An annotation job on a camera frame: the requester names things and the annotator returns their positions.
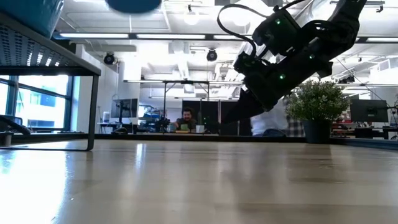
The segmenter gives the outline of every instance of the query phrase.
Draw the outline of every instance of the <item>blue object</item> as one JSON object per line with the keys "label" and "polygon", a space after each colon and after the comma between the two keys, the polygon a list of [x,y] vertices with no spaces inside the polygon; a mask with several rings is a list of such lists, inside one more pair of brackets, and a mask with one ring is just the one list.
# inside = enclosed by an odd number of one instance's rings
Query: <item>blue object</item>
{"label": "blue object", "polygon": [[63,8],[63,0],[0,0],[0,12],[51,38]]}
{"label": "blue object", "polygon": [[108,3],[109,7],[119,12],[142,14],[158,8],[162,0],[106,0],[106,3]]}

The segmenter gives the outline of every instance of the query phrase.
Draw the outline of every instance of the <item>ceiling camera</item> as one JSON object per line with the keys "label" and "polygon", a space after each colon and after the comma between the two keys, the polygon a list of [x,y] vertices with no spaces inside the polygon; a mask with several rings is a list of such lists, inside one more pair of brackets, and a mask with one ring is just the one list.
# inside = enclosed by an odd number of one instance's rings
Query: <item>ceiling camera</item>
{"label": "ceiling camera", "polygon": [[217,60],[217,53],[215,49],[210,49],[209,52],[207,53],[207,61],[209,62],[214,62]]}
{"label": "ceiling camera", "polygon": [[104,58],[104,63],[107,65],[114,65],[116,62],[118,62],[118,60],[116,59],[116,57],[114,56],[113,52],[108,52],[106,53],[106,56]]}

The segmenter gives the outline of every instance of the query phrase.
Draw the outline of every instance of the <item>black plant pot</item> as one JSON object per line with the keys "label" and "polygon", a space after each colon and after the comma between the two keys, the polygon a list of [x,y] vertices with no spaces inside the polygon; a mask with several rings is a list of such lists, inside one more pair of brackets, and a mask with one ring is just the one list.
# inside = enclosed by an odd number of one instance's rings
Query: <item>black plant pot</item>
{"label": "black plant pot", "polygon": [[331,133],[331,121],[303,121],[305,138],[308,143],[328,144]]}

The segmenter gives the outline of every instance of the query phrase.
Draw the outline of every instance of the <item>wooden table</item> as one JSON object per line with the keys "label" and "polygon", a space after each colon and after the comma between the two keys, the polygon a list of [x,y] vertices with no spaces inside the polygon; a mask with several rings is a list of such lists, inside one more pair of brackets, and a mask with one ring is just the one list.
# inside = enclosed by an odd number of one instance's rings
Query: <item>wooden table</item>
{"label": "wooden table", "polygon": [[375,224],[398,219],[394,151],[96,140],[91,152],[1,151],[0,170],[0,223],[7,224]]}

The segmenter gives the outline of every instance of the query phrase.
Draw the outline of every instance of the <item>person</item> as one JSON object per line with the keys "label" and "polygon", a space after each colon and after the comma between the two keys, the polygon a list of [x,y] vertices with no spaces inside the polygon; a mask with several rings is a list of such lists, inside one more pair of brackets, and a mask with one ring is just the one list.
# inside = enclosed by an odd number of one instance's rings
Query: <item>person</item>
{"label": "person", "polygon": [[194,130],[196,129],[197,121],[192,118],[193,115],[193,109],[186,107],[182,110],[182,118],[179,118],[174,122],[174,125],[176,125],[177,130],[181,130],[181,125],[187,124],[188,125],[188,130]]}
{"label": "person", "polygon": [[250,118],[253,136],[284,137],[288,128],[285,106],[280,99],[274,108]]}
{"label": "person", "polygon": [[[289,105],[289,96],[285,96],[283,99],[285,108]],[[287,129],[284,130],[284,133],[287,137],[294,138],[304,138],[304,126],[300,120],[294,119],[289,115],[286,115],[287,120]]]}

